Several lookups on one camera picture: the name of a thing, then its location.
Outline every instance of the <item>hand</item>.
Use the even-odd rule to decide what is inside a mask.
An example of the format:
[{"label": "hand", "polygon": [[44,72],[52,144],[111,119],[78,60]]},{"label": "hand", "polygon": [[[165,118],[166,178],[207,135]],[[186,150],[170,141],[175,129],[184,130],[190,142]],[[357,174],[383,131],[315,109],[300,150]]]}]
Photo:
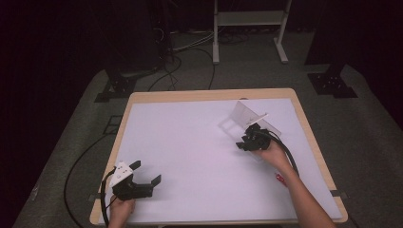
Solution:
[{"label": "hand", "polygon": [[279,172],[286,168],[292,167],[282,147],[273,140],[270,141],[269,148],[266,150],[255,150],[252,152],[261,156],[265,161],[275,166]]},{"label": "hand", "polygon": [[110,221],[111,227],[125,227],[128,217],[134,212],[135,200],[120,200],[115,195],[110,198]]}]

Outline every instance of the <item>cable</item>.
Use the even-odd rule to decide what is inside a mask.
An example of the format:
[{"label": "cable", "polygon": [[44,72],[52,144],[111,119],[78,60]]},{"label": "cable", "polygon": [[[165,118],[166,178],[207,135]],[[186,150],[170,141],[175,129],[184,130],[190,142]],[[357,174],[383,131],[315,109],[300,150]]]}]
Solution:
[{"label": "cable", "polygon": [[161,42],[161,41],[163,40],[163,38],[164,38],[163,30],[160,29],[160,28],[154,28],[154,30],[158,30],[158,31],[160,31],[160,32],[162,33],[162,37],[161,37],[161,39],[160,39],[160,42]]},{"label": "cable", "polygon": [[298,169],[297,169],[297,164],[296,164],[296,162],[294,161],[293,155],[291,154],[291,152],[290,152],[290,150],[287,148],[287,146],[285,146],[285,144],[282,143],[282,141],[279,139],[278,135],[275,134],[275,135],[276,135],[276,137],[275,137],[275,136],[273,136],[273,135],[271,135],[271,134],[265,134],[265,133],[262,133],[262,132],[259,132],[259,131],[254,131],[254,133],[259,134],[259,135],[262,135],[262,136],[269,137],[271,140],[273,140],[273,141],[276,142],[279,146],[281,146],[281,148],[284,150],[285,154],[287,155],[288,160],[290,160],[290,163],[291,163],[291,165],[293,166],[294,170],[295,170],[296,173],[299,175],[299,172],[298,172]]},{"label": "cable", "polygon": [[104,134],[101,138],[99,138],[97,141],[95,141],[93,144],[91,144],[91,145],[80,155],[80,157],[75,161],[75,163],[71,166],[71,168],[70,168],[70,170],[69,170],[69,172],[68,172],[68,174],[67,174],[67,178],[66,178],[66,181],[65,181],[65,188],[64,188],[64,190],[63,190],[63,200],[64,200],[64,202],[65,202],[65,206],[66,206],[66,209],[67,209],[67,211],[68,211],[68,214],[70,215],[71,219],[74,221],[74,223],[76,223],[76,225],[77,225],[78,227],[83,227],[83,225],[81,225],[80,222],[74,217],[74,215],[72,214],[70,208],[68,207],[68,203],[67,203],[67,186],[68,186],[68,181],[69,181],[69,179],[70,179],[71,173],[72,173],[72,171],[74,170],[74,168],[75,168],[75,166],[77,165],[77,163],[80,161],[80,159],[81,159],[95,144],[97,144],[99,141],[103,140],[106,136],[114,135],[114,134],[111,133],[111,132],[113,132],[113,131],[115,131],[115,130],[116,130],[116,129],[114,129],[114,130],[112,130],[112,131],[110,131],[110,132]]},{"label": "cable", "polygon": [[174,58],[179,61],[178,66],[175,67],[172,71],[169,71],[168,73],[166,73],[166,74],[164,74],[163,76],[161,76],[160,78],[158,78],[158,79],[148,88],[148,90],[147,90],[148,92],[151,91],[151,88],[152,88],[156,83],[158,83],[161,79],[163,79],[163,78],[166,77],[166,76],[169,76],[170,74],[172,74],[173,72],[177,71],[177,70],[181,67],[181,65],[182,65],[182,60],[181,60],[179,57],[175,56],[175,55],[174,55]]},{"label": "cable", "polygon": [[356,223],[355,219],[352,217],[350,213],[347,213],[347,216],[349,217],[350,221],[354,224],[356,228],[359,228],[358,223]]},{"label": "cable", "polygon": [[109,218],[107,218],[106,202],[105,202],[106,181],[107,181],[107,178],[109,178],[112,174],[115,173],[115,170],[116,170],[116,166],[113,167],[112,171],[110,171],[109,173],[106,174],[106,176],[104,177],[104,179],[101,182],[101,209],[102,209],[102,216],[104,217],[104,222],[105,222],[106,227],[109,226]]},{"label": "cable", "polygon": [[211,40],[213,38],[213,32],[211,32],[210,34],[208,34],[206,37],[201,38],[200,40],[197,40],[193,43],[191,43],[190,45],[186,45],[186,46],[182,46],[182,47],[176,47],[176,48],[172,48],[173,51],[178,51],[178,50],[182,50],[182,49],[186,49],[186,48],[191,48],[194,46],[198,46],[202,43],[205,43],[209,40]]},{"label": "cable", "polygon": [[171,86],[168,88],[168,91],[170,91],[171,87],[173,87],[174,90],[176,90],[175,84],[178,82],[178,79],[170,72],[167,68],[166,65],[163,66],[163,69],[165,70],[166,73],[169,74],[169,78],[171,79]]},{"label": "cable", "polygon": [[[243,42],[246,42],[246,41],[248,41],[249,40],[249,35],[247,35],[247,34],[243,34],[244,36],[245,36],[245,38],[242,38],[240,35],[238,35],[238,34],[233,34],[232,32],[231,33],[227,33],[230,37],[226,37],[225,35],[222,35],[222,36],[220,36],[219,37],[219,43],[221,44],[221,45],[224,45],[224,46],[235,46],[235,45],[238,45],[238,44],[240,44],[240,43],[243,43]],[[226,42],[224,42],[224,41],[222,41],[222,37],[224,37],[224,38],[226,38],[226,39],[228,39],[228,41],[226,41]]]},{"label": "cable", "polygon": [[[188,51],[188,50],[198,50],[198,51],[202,51],[202,52],[206,53],[208,55],[208,57],[211,59],[211,63],[213,63],[213,56],[211,56],[211,54],[208,51],[200,49],[200,48],[186,48],[186,49],[177,51],[177,53]],[[208,90],[211,89],[211,85],[213,84],[214,76],[216,73],[216,66],[214,64],[212,64],[212,65],[213,65],[213,73],[211,75],[210,83],[208,84]]]},{"label": "cable", "polygon": [[110,205],[112,205],[112,203],[113,203],[116,199],[117,199],[117,197],[116,197],[115,199],[113,199],[112,202],[109,203],[109,205],[106,207],[106,209],[107,209]]}]

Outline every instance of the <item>wooden table edge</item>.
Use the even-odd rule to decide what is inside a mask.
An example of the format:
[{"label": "wooden table edge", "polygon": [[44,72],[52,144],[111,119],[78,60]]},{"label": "wooden table edge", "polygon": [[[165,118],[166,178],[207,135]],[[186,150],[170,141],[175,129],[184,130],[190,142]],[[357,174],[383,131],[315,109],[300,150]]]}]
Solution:
[{"label": "wooden table edge", "polygon": [[[299,102],[296,92],[292,88],[253,88],[253,89],[225,89],[225,90],[190,90],[190,91],[161,91],[161,92],[134,92],[130,95],[125,114],[122,118],[121,127],[119,127],[115,143],[113,144],[109,160],[106,164],[106,174],[113,169],[118,155],[122,137],[125,132],[125,126],[131,107],[134,104],[143,103],[171,103],[171,102],[197,102],[197,101],[220,101],[220,100],[239,100],[239,99],[291,99],[294,109],[297,113],[298,120],[304,130],[305,136],[314,153],[317,164],[320,168],[323,179],[325,180],[329,190],[336,190],[332,176],[320,152],[314,132],[308,123],[302,105]],[[333,219],[336,223],[347,221],[348,215],[344,207],[341,197],[334,197],[336,205],[340,210],[342,218]],[[94,225],[99,225],[101,215],[101,201],[96,199],[92,208],[89,220]],[[263,223],[290,223],[297,220],[270,220]]]}]

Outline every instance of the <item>metal rack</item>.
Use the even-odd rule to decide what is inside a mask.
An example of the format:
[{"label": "metal rack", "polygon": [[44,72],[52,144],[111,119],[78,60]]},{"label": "metal rack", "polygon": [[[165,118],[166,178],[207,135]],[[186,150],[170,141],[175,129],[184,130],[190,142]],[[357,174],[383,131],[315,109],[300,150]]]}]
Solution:
[{"label": "metal rack", "polygon": [[279,58],[283,64],[288,63],[287,56],[281,41],[287,24],[292,0],[287,0],[284,10],[270,11],[231,11],[219,12],[218,0],[214,3],[214,43],[213,63],[220,62],[219,54],[219,26],[267,26],[280,25],[278,37],[274,38]]}]

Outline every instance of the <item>black cable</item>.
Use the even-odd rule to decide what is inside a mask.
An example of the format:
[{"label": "black cable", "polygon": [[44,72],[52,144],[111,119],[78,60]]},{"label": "black cable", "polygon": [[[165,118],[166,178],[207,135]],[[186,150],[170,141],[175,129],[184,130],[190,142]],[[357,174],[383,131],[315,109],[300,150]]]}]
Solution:
[{"label": "black cable", "polygon": [[104,179],[102,180],[101,183],[101,209],[102,209],[102,216],[104,217],[104,222],[106,227],[109,226],[109,218],[107,218],[107,213],[106,213],[106,202],[105,202],[105,196],[106,196],[106,181],[107,178],[109,178],[112,174],[115,173],[116,166],[113,167],[112,171],[106,174]]},{"label": "black cable", "polygon": [[[203,50],[203,49],[200,49],[200,48],[194,48],[194,47],[192,47],[192,48],[185,48],[185,49],[182,49],[182,50],[178,50],[178,51],[176,51],[176,52],[177,52],[177,53],[181,53],[181,52],[188,51],[188,50],[198,50],[198,51],[202,51],[202,52],[206,53],[206,54],[208,55],[208,57],[210,58],[211,63],[213,63],[213,56],[211,56],[211,54],[210,54],[208,51]],[[213,65],[213,73],[212,73],[212,75],[211,75],[210,83],[209,83],[209,85],[208,85],[208,90],[210,90],[211,85],[213,84],[214,76],[215,76],[215,73],[216,73],[216,66],[215,66],[214,64],[212,64],[212,65]]]},{"label": "black cable", "polygon": [[171,71],[169,71],[169,70],[166,68],[166,65],[163,66],[163,69],[165,70],[165,72],[166,72],[167,74],[169,74],[169,78],[171,79],[171,86],[168,88],[168,90],[170,90],[171,87],[173,87],[174,90],[176,90],[175,84],[178,82],[178,79],[172,74]]},{"label": "black cable", "polygon": [[115,197],[115,199],[113,199],[113,201],[109,203],[109,205],[106,207],[106,209],[107,209],[110,205],[112,205],[112,203],[113,203],[116,199],[117,199],[117,197]]},{"label": "black cable", "polygon": [[168,73],[166,73],[166,74],[164,74],[163,76],[161,76],[160,78],[158,78],[158,79],[148,88],[148,90],[147,90],[148,92],[151,91],[151,88],[152,88],[156,83],[158,83],[161,79],[163,79],[163,78],[166,77],[166,76],[169,76],[171,73],[177,71],[177,70],[181,67],[181,65],[182,65],[182,60],[181,60],[179,57],[175,56],[175,55],[174,55],[174,58],[179,61],[178,66],[175,67],[172,71],[169,71]]},{"label": "black cable", "polygon": [[66,181],[65,181],[65,188],[64,188],[64,190],[63,190],[63,200],[64,200],[64,202],[65,202],[65,207],[66,207],[66,209],[67,209],[67,211],[68,211],[68,214],[70,215],[71,219],[74,221],[74,223],[76,223],[76,225],[77,225],[78,227],[83,227],[83,225],[81,225],[80,222],[74,217],[74,215],[72,214],[70,208],[68,207],[68,203],[67,203],[67,186],[68,186],[68,181],[69,181],[69,179],[70,179],[70,176],[71,176],[72,171],[74,170],[75,166],[76,166],[77,163],[80,161],[80,159],[81,159],[95,144],[97,144],[99,141],[101,141],[103,138],[105,138],[106,136],[109,136],[109,135],[114,135],[114,134],[113,134],[113,133],[106,133],[106,134],[104,134],[101,138],[99,138],[96,142],[94,142],[93,144],[91,144],[91,145],[80,155],[80,157],[75,161],[75,163],[73,164],[73,166],[71,166],[71,168],[70,168],[70,170],[69,170],[69,172],[68,172],[68,174],[67,174],[67,178],[66,178]]},{"label": "black cable", "polygon": [[[242,38],[240,35],[233,34],[233,33],[230,33],[228,35],[230,35],[230,37],[225,36],[225,34],[220,36],[220,38],[219,38],[220,45],[235,46],[235,45],[238,45],[240,43],[244,43],[244,42],[249,40],[249,35],[247,35],[247,34],[243,34],[245,36],[245,38]],[[222,37],[226,38],[228,41],[225,41],[225,42],[222,41]]]},{"label": "black cable", "polygon": [[354,224],[356,228],[359,228],[358,223],[356,223],[355,219],[352,217],[350,213],[347,213],[347,216],[349,217],[350,221]]},{"label": "black cable", "polygon": [[282,143],[282,141],[281,141],[279,138],[276,138],[276,137],[278,137],[278,136],[277,136],[274,132],[272,132],[272,133],[275,134],[276,137],[273,136],[273,135],[271,135],[271,134],[265,134],[265,133],[262,133],[262,132],[259,132],[259,131],[254,131],[254,133],[260,134],[260,135],[262,135],[262,136],[269,137],[270,140],[273,140],[273,141],[276,142],[279,146],[281,146],[281,148],[284,150],[285,154],[287,155],[288,160],[290,160],[290,163],[291,163],[291,165],[293,166],[294,170],[296,171],[297,175],[299,175],[299,172],[298,172],[298,169],[297,169],[297,164],[296,164],[296,162],[294,161],[293,155],[291,154],[291,152],[290,152],[290,150],[287,148],[287,146],[286,146],[284,143]]},{"label": "black cable", "polygon": [[270,130],[269,130],[269,133],[272,134],[272,135],[274,135],[274,136],[276,136],[276,138],[278,138],[278,140],[281,141],[281,139],[279,138],[279,136],[278,136],[276,133],[274,133],[273,131],[270,131]]}]

